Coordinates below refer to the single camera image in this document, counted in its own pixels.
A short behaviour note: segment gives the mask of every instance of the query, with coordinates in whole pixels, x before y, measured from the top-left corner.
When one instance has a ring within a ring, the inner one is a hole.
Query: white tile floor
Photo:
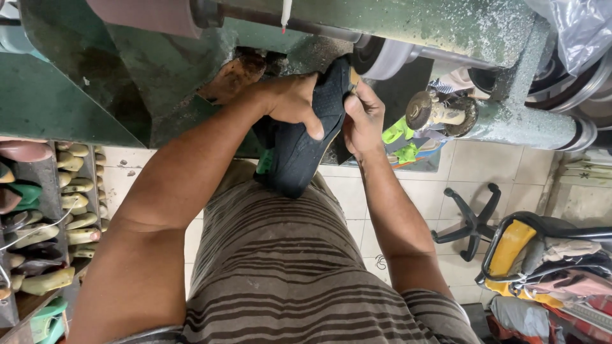
[[[155,151],[105,147],[104,188],[109,215],[112,216],[128,189]],[[396,172],[401,186],[417,206],[430,229],[442,231],[459,224],[461,216],[455,203],[442,193],[453,188],[478,213],[491,193],[489,182],[502,192],[494,220],[519,210],[534,211],[548,176],[553,151],[509,146],[497,143],[456,140],[446,144],[437,173]],[[386,262],[381,259],[374,228],[367,211],[365,192],[359,170],[351,167],[321,166],[321,174],[344,209],[349,231],[359,246],[366,268],[390,283]],[[185,245],[185,285],[188,288],[193,260],[202,231],[200,213],[187,229]],[[465,241],[437,245],[439,263],[446,282],[461,304],[488,302],[494,294],[474,283],[480,271],[486,243],[476,258],[464,262],[458,255]]]

